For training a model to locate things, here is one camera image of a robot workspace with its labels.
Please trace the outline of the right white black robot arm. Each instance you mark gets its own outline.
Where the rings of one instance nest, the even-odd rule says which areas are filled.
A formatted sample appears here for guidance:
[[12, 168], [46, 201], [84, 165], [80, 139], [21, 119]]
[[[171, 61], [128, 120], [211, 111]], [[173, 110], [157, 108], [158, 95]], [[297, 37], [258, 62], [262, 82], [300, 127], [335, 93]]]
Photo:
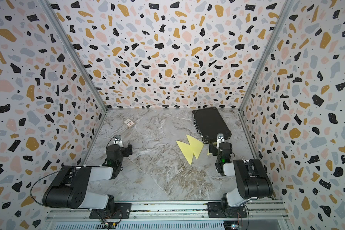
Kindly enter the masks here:
[[236, 188], [221, 198], [221, 209], [242, 207], [252, 200], [270, 197], [273, 187], [259, 159], [233, 160], [232, 144], [209, 145], [209, 153], [217, 157], [215, 167], [222, 176], [234, 176]]

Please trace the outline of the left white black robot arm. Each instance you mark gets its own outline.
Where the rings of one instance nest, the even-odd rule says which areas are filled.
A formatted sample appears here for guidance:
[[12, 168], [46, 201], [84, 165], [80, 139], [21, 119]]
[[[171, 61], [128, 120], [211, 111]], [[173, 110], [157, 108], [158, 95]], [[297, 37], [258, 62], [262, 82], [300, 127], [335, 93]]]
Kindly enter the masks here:
[[112, 180], [122, 171], [123, 159], [133, 154], [132, 144], [123, 147], [114, 141], [105, 149], [106, 159], [101, 166], [63, 166], [37, 204], [58, 209], [92, 209], [114, 212], [112, 195], [88, 191], [90, 182]]

